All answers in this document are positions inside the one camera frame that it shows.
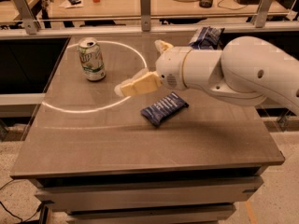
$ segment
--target blue wrapper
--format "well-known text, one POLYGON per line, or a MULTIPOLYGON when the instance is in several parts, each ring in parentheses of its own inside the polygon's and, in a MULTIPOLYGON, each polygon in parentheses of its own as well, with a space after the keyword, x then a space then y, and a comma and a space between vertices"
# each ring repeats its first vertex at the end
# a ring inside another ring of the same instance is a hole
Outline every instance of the blue wrapper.
POLYGON ((171 92, 155 104, 142 109, 141 114, 145 116, 150 123, 158 127, 164 120, 176 114, 181 108, 188 106, 189 105, 177 94, 171 92))
POLYGON ((193 49, 217 49, 224 28, 203 27, 197 30, 189 46, 193 49))

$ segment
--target gray tabletop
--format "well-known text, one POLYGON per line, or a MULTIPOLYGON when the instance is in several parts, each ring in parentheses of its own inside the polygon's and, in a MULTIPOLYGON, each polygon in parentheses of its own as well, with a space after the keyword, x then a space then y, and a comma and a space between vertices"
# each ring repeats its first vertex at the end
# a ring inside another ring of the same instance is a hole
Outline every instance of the gray tabletop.
POLYGON ((281 164, 284 158, 254 107, 229 105, 201 91, 176 91, 190 106, 159 128, 140 110, 171 91, 120 98, 114 87, 158 57, 153 41, 177 35, 101 35, 107 76, 83 75, 73 37, 11 176, 130 174, 281 164))

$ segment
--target black cable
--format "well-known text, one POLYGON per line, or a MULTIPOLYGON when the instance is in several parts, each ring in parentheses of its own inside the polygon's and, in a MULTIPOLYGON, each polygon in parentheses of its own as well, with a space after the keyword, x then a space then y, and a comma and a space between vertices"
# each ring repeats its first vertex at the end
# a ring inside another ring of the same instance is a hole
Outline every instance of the black cable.
POLYGON ((221 1, 217 4, 217 6, 220 7, 220 8, 226 8, 226 9, 229 9, 229 10, 240 10, 240 9, 243 9, 243 8, 245 8, 245 7, 248 6, 248 5, 244 5, 243 7, 239 7, 239 8, 223 7, 223 6, 221 6, 221 3, 224 2, 224 1, 226 1, 226 0, 221 0, 221 1))
MULTIPOLYGON (((13 181, 14 181, 14 180, 10 180, 9 182, 7 182, 5 185, 3 185, 3 186, 0 188, 0 190, 2 190, 4 187, 6 187, 7 185, 9 185, 9 184, 10 184, 11 182, 13 182, 13 181)), ((27 222, 28 220, 32 219, 32 218, 36 215, 36 213, 38 213, 38 212, 43 208, 43 206, 44 206, 44 203, 41 203, 41 204, 37 207, 35 213, 34 213, 32 216, 30 216, 29 218, 27 218, 27 219, 25 219, 25 220, 23 221, 22 218, 20 218, 20 217, 14 215, 13 213, 11 213, 11 212, 4 206, 4 204, 3 204, 1 201, 0 201, 0 204, 2 205, 2 207, 4 208, 4 210, 6 210, 9 214, 11 214, 13 217, 19 219, 19 220, 21 221, 20 223, 27 222)))
POLYGON ((14 215, 14 214, 12 214, 3 204, 2 204, 2 202, 0 201, 0 204, 2 205, 2 207, 4 208, 4 210, 6 210, 8 213, 10 213, 13 217, 15 217, 15 218, 17 218, 17 219, 19 219, 20 221, 22 221, 22 218, 20 218, 20 217, 18 217, 18 216, 16 216, 16 215, 14 215))
POLYGON ((10 180, 9 182, 7 182, 5 185, 3 185, 0 190, 2 190, 3 188, 5 188, 9 183, 13 182, 14 180, 10 180))

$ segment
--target desk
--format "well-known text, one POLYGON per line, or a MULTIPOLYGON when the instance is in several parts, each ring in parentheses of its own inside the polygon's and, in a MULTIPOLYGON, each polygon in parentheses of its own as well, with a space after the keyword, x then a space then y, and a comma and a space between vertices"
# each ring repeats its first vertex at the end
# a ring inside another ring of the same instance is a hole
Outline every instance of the desk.
POLYGON ((154 41, 187 44, 192 33, 96 37, 107 76, 90 82, 73 36, 11 171, 32 179, 40 201, 76 223, 191 223, 226 219, 269 165, 284 162, 253 107, 177 91, 190 106, 160 128, 140 110, 170 93, 122 99, 115 85, 158 54, 154 41))
MULTIPOLYGON (((28 2, 29 8, 34 7, 38 1, 39 0, 30 0, 28 2)), ((12 1, 0 2, 0 14, 0 23, 3 24, 12 23, 13 21, 19 21, 21 19, 19 11, 15 8, 12 1)))
MULTIPOLYGON (((52 20, 60 19, 119 19, 119 18, 140 18, 139 0, 101 0, 100 3, 93 3, 92 0, 83 0, 84 7, 65 9, 60 7, 64 0, 54 0, 49 7, 49 17, 52 20)), ((238 3, 233 0, 226 0, 218 7, 221 0, 214 0, 212 8, 201 8, 198 2, 180 3, 173 0, 151 0, 151 17, 160 18, 208 18, 225 16, 252 16, 256 13, 257 5, 250 5, 239 10, 238 3)), ((270 7, 270 15, 285 16, 288 10, 276 1, 270 7)))

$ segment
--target beverage can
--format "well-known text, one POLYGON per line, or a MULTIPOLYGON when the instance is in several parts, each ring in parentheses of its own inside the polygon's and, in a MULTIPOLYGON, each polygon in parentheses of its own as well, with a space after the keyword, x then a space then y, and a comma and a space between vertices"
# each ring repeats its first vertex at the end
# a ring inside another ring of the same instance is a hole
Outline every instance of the beverage can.
POLYGON ((105 77, 105 67, 101 47, 95 38, 87 37, 78 42, 78 55, 83 72, 91 81, 105 77))

